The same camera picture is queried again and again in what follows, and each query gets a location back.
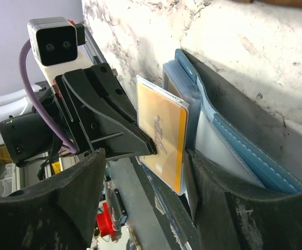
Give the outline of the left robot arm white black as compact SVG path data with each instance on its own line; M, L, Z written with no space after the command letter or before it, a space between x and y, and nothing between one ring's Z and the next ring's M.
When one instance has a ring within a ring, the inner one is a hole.
M153 140L137 124L137 113L107 63L58 75L39 98L82 159L102 148L107 160L156 154ZM54 157L64 143L36 108L0 122L12 161L26 167L42 153Z

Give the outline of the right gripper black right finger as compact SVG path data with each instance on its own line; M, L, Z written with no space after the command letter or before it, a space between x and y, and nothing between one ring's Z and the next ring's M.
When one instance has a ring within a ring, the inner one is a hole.
M302 193L252 185L192 149L183 159L202 249L302 249Z

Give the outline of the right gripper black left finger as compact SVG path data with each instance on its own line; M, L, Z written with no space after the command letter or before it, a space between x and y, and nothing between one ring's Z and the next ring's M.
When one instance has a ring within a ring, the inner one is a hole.
M0 249L87 249L106 168L100 148L74 166L0 197Z

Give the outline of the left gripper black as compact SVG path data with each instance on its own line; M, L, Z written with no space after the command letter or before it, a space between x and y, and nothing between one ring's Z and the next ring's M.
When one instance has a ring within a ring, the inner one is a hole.
M136 111L109 64L66 72L53 83L59 126L76 146L77 156L88 156L92 146L103 146L107 159L156 153L152 139L138 128Z

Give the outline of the gold credit card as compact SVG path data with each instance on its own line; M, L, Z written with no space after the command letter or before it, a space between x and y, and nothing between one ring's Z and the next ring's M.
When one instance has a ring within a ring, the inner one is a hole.
M154 142L156 153L140 156L149 168L178 195L185 192L183 151L188 104L161 87L138 77L136 84L139 128Z

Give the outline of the blue leather card holder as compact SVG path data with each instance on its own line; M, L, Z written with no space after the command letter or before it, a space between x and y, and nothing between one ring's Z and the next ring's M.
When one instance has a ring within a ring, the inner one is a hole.
M302 182L232 126L211 103L199 73L181 49L163 65L162 89L188 104L185 149L201 152L228 173L268 190L298 194Z

